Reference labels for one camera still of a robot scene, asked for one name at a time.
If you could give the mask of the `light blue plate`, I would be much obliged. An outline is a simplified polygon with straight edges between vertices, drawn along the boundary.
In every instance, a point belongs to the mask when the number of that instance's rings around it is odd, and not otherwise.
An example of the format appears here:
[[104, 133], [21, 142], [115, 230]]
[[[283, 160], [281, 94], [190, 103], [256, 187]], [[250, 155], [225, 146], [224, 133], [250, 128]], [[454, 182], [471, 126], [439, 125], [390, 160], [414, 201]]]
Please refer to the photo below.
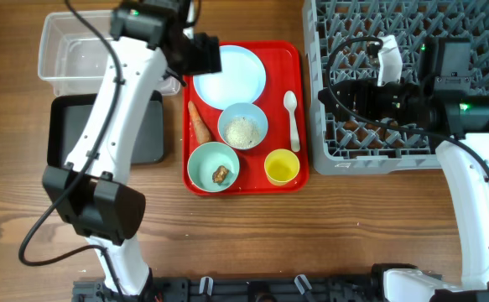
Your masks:
[[266, 86], [266, 70], [251, 50], [237, 45], [220, 47], [221, 71], [196, 75], [196, 94], [208, 106], [225, 110], [235, 103], [254, 103]]

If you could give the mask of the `orange carrot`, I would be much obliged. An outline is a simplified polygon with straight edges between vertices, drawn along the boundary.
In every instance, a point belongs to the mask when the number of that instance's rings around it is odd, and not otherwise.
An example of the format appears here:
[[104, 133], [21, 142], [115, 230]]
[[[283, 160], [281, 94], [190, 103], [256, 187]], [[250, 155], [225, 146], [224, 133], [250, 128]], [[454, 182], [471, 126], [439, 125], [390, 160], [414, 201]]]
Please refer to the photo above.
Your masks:
[[212, 136], [203, 122], [203, 120], [200, 117], [199, 112], [197, 111], [197, 108], [195, 104], [192, 101], [188, 101], [188, 111], [190, 115], [190, 120], [193, 126], [193, 129], [195, 131], [195, 137], [196, 141], [199, 145], [202, 145], [204, 143], [209, 143], [212, 141]]

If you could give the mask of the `light blue bowl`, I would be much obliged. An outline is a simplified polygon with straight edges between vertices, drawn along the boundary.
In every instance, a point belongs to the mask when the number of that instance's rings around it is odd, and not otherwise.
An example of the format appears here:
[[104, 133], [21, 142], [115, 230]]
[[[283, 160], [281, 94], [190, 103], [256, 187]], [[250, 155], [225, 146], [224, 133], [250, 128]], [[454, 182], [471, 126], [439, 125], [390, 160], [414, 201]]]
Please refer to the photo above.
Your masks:
[[217, 122], [221, 139], [230, 147], [249, 150], [257, 147], [268, 133], [268, 119], [252, 103], [236, 103], [222, 111]]

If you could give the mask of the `white rice pile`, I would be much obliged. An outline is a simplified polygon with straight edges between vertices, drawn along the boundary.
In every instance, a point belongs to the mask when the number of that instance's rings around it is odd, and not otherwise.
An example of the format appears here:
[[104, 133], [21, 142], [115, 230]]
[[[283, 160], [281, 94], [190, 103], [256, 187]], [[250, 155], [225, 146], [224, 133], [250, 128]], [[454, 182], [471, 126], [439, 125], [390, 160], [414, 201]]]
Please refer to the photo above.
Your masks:
[[233, 148], [253, 148], [261, 137], [257, 123], [247, 117], [235, 117], [224, 128], [224, 138]]

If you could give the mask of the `white plastic spoon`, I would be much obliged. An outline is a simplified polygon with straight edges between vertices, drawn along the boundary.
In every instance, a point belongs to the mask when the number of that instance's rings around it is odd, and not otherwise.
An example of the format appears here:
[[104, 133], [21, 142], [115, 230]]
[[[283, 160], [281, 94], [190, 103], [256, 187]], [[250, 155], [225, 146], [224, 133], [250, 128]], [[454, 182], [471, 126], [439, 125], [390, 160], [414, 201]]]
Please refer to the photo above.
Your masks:
[[299, 133], [295, 119], [297, 105], [295, 94], [292, 91], [286, 91], [284, 94], [284, 107], [289, 114], [289, 139], [291, 150], [295, 153], [300, 151]]

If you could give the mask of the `mint green bowl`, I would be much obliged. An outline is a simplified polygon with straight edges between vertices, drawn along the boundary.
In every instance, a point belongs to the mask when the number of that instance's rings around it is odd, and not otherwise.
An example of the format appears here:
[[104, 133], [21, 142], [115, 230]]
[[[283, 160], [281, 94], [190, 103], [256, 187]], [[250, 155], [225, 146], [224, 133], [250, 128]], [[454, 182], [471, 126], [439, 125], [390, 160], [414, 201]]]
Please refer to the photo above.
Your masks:
[[[213, 180], [220, 168], [228, 173], [221, 183]], [[192, 184], [207, 193], [218, 193], [229, 189], [237, 180], [240, 172], [240, 160], [237, 153], [228, 145], [220, 142], [204, 143], [194, 150], [188, 159], [187, 174]]]

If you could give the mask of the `brown food scrap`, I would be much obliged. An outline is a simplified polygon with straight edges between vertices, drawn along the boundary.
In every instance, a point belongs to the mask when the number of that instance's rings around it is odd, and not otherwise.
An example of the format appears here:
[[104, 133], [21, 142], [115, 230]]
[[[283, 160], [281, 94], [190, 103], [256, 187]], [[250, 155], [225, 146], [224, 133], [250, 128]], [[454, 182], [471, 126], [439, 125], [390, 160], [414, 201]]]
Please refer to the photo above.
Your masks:
[[212, 175], [212, 181], [216, 184], [221, 184], [229, 175], [230, 170], [224, 165], [220, 165]]

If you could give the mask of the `yellow plastic cup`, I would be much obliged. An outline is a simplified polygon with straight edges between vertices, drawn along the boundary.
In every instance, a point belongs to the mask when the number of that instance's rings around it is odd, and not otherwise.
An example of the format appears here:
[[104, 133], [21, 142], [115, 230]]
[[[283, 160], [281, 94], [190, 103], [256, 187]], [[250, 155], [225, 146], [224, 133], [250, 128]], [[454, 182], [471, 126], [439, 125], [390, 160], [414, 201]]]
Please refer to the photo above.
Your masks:
[[275, 149], [264, 160], [264, 170], [272, 185], [286, 185], [294, 180], [299, 173], [299, 158], [291, 150]]

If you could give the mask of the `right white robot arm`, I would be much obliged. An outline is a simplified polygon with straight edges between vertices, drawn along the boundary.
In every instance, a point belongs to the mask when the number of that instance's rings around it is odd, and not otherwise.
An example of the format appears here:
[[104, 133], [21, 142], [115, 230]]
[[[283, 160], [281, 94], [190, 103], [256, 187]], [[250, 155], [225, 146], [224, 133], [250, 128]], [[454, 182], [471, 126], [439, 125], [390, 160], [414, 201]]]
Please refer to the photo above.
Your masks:
[[419, 85], [343, 81], [318, 94], [345, 121], [377, 124], [393, 117], [399, 132], [435, 143], [455, 210], [462, 256], [459, 285], [448, 284], [414, 266], [373, 266], [373, 296], [383, 301], [489, 301], [489, 96], [472, 96], [459, 80], [438, 84], [429, 75]]

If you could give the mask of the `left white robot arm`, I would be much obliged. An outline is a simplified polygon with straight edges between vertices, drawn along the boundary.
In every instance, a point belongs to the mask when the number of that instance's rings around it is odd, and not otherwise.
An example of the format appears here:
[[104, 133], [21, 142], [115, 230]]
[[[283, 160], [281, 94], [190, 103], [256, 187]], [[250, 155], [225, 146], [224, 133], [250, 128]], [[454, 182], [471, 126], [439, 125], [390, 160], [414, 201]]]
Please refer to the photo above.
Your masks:
[[64, 164], [44, 172], [50, 209], [98, 251], [103, 293], [116, 300], [141, 301], [152, 286], [137, 239], [146, 198], [127, 183], [155, 83], [168, 70], [187, 76], [221, 70], [219, 39], [189, 36], [187, 25], [184, 18], [112, 18], [102, 41], [108, 66], [88, 121]]

